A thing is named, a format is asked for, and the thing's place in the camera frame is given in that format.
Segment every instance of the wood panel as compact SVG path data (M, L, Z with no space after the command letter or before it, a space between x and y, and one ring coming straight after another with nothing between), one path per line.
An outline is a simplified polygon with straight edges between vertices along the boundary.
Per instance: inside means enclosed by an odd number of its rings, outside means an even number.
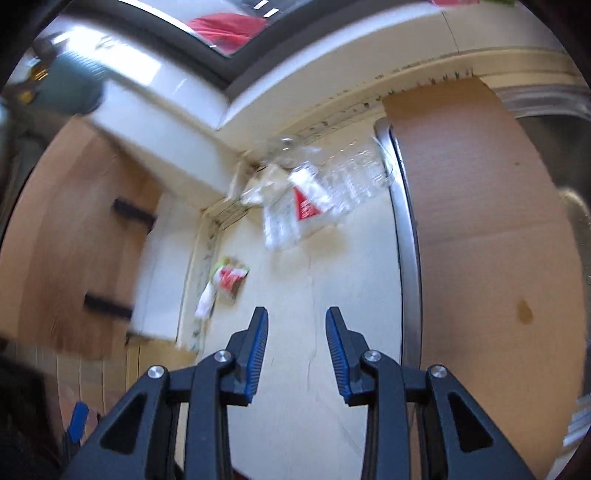
M155 211L151 175L73 118L39 160L0 250L0 335L99 359L121 353L127 323L83 308L86 292L133 304L146 227L116 215L122 196Z

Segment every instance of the trash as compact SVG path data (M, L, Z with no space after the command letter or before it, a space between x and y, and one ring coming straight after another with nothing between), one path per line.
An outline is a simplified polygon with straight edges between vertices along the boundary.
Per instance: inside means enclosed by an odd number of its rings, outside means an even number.
M218 292L230 301L236 300L240 285L249 270L246 265L241 264L232 257L223 257L217 262L213 266L209 274L209 281L199 297L199 302L197 302L197 308L195 309L195 317L207 320L212 315L213 305L215 304Z
M317 164L323 161L321 148L302 145L297 137L271 138L258 142L257 148L251 153L260 158L263 165L274 163L287 170L299 167L304 162Z
M276 202L264 205L265 246L293 247L388 185L379 144L353 142L339 155L302 162L288 177L291 188Z
M223 257L212 269L211 282L229 300L234 301L249 268L232 257Z
M252 180L254 174L253 166L244 158L241 158L234 167L226 198L233 201L240 200L242 192L244 192L246 185Z
M317 176L318 168L306 163L292 171L288 177L289 182L294 186L295 199L298 204L298 220L313 216L305 215L302 218L303 206L307 210L316 211L315 215L326 213L335 206L327 191L317 181Z
M240 196L240 203L245 207L272 205L288 188L288 173L270 163L248 181Z
M199 319L207 320L212 315L213 304L216 301L216 287L209 281L199 297L195 316Z

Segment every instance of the brown cardboard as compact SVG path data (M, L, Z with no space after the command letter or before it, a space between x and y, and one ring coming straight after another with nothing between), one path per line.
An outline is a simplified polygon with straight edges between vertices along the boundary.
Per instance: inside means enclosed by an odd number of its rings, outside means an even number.
M441 363L543 478L583 374L581 266L527 135L480 80L384 100L417 224L421 366Z
M161 187L80 118L53 139L25 184L0 250L0 335L89 359L124 352L128 323L84 308L86 293L134 304L146 237L118 197L155 211Z

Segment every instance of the cardboard flap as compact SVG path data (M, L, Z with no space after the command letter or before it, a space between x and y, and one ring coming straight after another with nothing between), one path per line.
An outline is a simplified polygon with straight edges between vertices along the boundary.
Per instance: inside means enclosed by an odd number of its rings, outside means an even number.
M579 395L581 265L538 152L479 79L384 100L421 258L421 366L446 365L543 478Z

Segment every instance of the clear plastic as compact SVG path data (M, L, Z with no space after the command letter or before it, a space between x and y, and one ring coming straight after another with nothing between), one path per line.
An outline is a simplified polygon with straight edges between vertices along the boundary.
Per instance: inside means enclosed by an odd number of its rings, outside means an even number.
M269 163L248 181L240 203L246 207L272 205L289 188L288 177L283 168Z
M389 178L379 144L354 142L338 155L315 155L316 165L301 159L290 175L292 188L263 209L265 245L293 247L322 227L384 191Z
M305 162L322 162L322 149L311 145L303 145L297 137L277 137L264 142L256 142L251 152L260 158L263 164L274 163L281 168L291 170Z

